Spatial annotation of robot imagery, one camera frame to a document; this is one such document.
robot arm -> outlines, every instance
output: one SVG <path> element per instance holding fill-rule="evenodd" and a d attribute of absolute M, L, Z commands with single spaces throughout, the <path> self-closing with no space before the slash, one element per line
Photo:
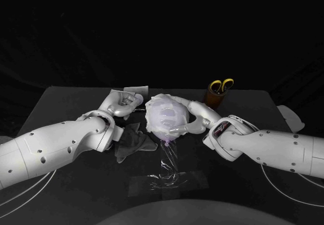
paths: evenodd
<path fill-rule="evenodd" d="M 142 98 L 112 92 L 76 121 L 41 127 L 0 145 L 0 189 L 59 169 L 83 151 L 106 150 L 123 132 L 112 116 L 126 119 L 141 103 Z"/>
<path fill-rule="evenodd" d="M 220 118 L 204 104 L 178 97 L 172 99 L 187 107 L 197 119 L 169 128 L 169 133 L 185 131 L 200 134 L 208 128 L 203 143 L 226 160 L 234 161 L 244 153 L 262 165 L 324 179 L 322 138 L 257 130 L 233 115 Z"/>

table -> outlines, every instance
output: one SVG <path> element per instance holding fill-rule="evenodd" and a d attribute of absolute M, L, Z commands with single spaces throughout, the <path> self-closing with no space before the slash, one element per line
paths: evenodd
<path fill-rule="evenodd" d="M 31 114 L 20 129 L 18 136 L 38 127 L 76 118 L 97 109 L 110 88 L 48 87 L 35 104 Z M 159 93 L 203 100 L 205 90 L 149 89 L 149 96 Z M 249 121 L 259 129 L 290 132 L 267 92 L 260 90 L 228 90 L 218 106 L 220 116 L 230 114 Z M 139 122 L 139 130 L 158 143 L 152 133 L 145 131 L 143 112 L 133 112 L 126 123 Z M 205 199 L 234 203 L 257 209 L 295 224 L 321 221 L 324 209 L 296 203 L 279 194 L 270 186 L 260 169 L 243 154 L 234 162 L 226 161 L 210 150 L 201 139 L 203 134 L 185 134 L 177 138 L 178 170 L 203 171 L 208 189 L 181 193 L 181 199 Z M 118 164 L 113 151 L 83 152 L 76 160 L 57 169 L 56 174 L 38 195 L 31 201 L 0 219 L 1 224 L 87 224 L 93 225 L 118 212 L 133 206 L 159 200 L 158 196 L 126 197 L 128 181 L 132 176 L 159 172 L 159 152 L 138 151 Z M 324 203 L 324 192 L 300 177 L 286 171 L 264 167 L 273 183 L 286 193 L 300 191 L 303 201 Z M 4 202 L 24 191 L 41 177 L 31 178 L 0 191 L 0 202 Z M 18 207 L 43 187 L 46 180 L 23 196 L 1 206 L 1 214 Z"/>

screw hole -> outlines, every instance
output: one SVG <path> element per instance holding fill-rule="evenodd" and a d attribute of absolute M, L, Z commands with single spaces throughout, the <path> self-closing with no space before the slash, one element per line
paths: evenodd
<path fill-rule="evenodd" d="M 46 162 L 46 158 L 44 156 L 40 158 L 40 162 L 44 163 Z"/>

brown cup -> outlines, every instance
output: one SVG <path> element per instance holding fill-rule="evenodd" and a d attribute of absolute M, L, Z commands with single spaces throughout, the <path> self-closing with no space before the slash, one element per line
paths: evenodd
<path fill-rule="evenodd" d="M 227 91 L 224 91 L 221 94 L 217 94 L 211 91 L 210 89 L 210 84 L 207 86 L 207 90 L 204 93 L 204 99 L 203 99 L 203 103 L 211 108 L 215 109 L 223 101 L 224 95 L 227 93 Z"/>

scissors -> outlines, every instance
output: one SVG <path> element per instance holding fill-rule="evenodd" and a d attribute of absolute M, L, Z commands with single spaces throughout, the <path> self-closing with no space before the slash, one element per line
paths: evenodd
<path fill-rule="evenodd" d="M 210 90 L 217 93 L 221 94 L 226 90 L 228 90 L 231 88 L 234 84 L 233 79 L 226 79 L 221 83 L 220 80 L 215 80 L 210 83 Z"/>

